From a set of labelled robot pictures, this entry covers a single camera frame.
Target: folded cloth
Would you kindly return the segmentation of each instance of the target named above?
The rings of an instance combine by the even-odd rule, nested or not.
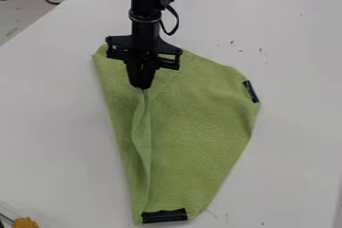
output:
[[[184,51],[147,90],[122,61],[93,56],[131,192],[136,224],[193,219],[207,208],[250,139],[259,102],[232,67]]]

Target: green towel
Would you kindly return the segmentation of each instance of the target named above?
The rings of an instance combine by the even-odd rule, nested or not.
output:
[[[250,139],[259,110],[247,78],[185,51],[180,71],[129,84],[122,61],[93,56],[125,166],[136,224],[143,212],[204,211]]]

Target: black label tag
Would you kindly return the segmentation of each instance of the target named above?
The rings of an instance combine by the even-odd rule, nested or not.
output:
[[[158,211],[153,213],[144,212],[141,214],[143,223],[159,223],[188,220],[185,208],[173,211]]]
[[[243,82],[243,85],[246,87],[248,93],[251,95],[253,103],[259,103],[259,98],[253,89],[252,83],[249,80],[246,80],[245,82]]]

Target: green microfiber cloth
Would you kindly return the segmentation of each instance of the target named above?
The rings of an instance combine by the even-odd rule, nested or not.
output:
[[[250,139],[259,110],[247,78],[185,51],[181,69],[129,84],[122,61],[93,56],[125,166],[136,224],[142,213],[207,208]]]

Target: floor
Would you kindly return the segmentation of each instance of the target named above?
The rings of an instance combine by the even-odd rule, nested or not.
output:
[[[54,9],[45,0],[9,0],[0,2],[0,46]]]
[[[0,2],[0,46],[55,8],[45,0]]]

